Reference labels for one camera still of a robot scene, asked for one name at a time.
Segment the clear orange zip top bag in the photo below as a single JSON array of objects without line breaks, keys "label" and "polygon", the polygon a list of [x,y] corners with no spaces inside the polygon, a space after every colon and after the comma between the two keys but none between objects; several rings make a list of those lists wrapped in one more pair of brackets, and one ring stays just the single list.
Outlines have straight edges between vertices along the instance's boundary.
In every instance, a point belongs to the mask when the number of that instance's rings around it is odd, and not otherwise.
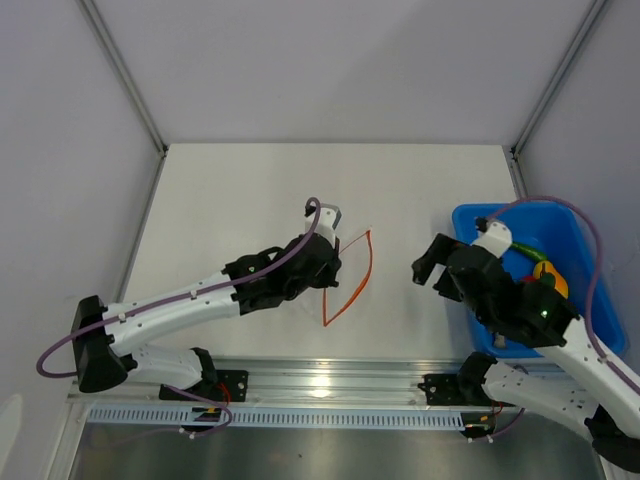
[{"label": "clear orange zip top bag", "polygon": [[368,226],[342,242],[339,259],[342,266],[336,277],[338,286],[310,289],[302,296],[303,318],[323,328],[345,318],[364,297],[373,273],[373,228]]}]

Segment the grey toy fish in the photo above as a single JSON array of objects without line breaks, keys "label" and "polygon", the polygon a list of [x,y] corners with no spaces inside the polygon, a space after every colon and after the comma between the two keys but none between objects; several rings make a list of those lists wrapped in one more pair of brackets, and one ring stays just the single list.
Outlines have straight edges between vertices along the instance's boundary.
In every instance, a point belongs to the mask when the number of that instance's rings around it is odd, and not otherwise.
[{"label": "grey toy fish", "polygon": [[506,338],[502,335],[496,334],[493,338],[493,346],[496,349],[504,350],[507,348]]}]

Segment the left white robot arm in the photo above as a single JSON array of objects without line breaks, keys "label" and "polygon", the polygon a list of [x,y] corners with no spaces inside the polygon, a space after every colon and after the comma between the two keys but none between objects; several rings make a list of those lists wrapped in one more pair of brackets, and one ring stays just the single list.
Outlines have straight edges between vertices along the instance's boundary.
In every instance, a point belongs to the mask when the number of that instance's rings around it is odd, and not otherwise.
[{"label": "left white robot arm", "polygon": [[284,248],[244,255],[183,294],[109,306],[96,295],[82,299],[71,328],[79,390],[103,392],[132,380],[160,385],[163,400],[177,399],[179,390],[197,400],[216,398],[219,377],[207,350],[171,350],[153,340],[337,286],[339,246],[335,235],[314,233],[307,242],[295,238]]}]

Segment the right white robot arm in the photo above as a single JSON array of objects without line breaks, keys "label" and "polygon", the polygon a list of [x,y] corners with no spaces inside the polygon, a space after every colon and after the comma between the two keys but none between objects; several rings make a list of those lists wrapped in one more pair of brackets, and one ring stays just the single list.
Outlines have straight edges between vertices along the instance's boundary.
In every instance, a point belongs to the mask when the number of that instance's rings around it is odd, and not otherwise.
[{"label": "right white robot arm", "polygon": [[458,395],[468,403],[493,400],[552,420],[588,440],[609,463],[639,471],[639,377],[616,354],[597,346],[587,320],[553,287],[538,279],[514,281],[503,255],[510,230],[492,224],[472,243],[438,234],[412,265],[423,285],[437,265],[442,297],[464,304],[496,333],[535,350],[575,382],[560,388],[497,358],[472,353],[457,373]]}]

